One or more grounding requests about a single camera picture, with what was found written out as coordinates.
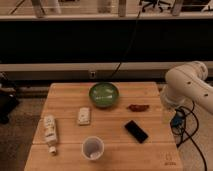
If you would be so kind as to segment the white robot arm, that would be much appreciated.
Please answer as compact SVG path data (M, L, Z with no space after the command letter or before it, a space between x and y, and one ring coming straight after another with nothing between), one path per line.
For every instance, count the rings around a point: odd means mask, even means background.
M200 61L171 68L165 74L166 85L160 92L163 105L176 108L189 98L213 115L213 87L205 82L207 77L208 68Z

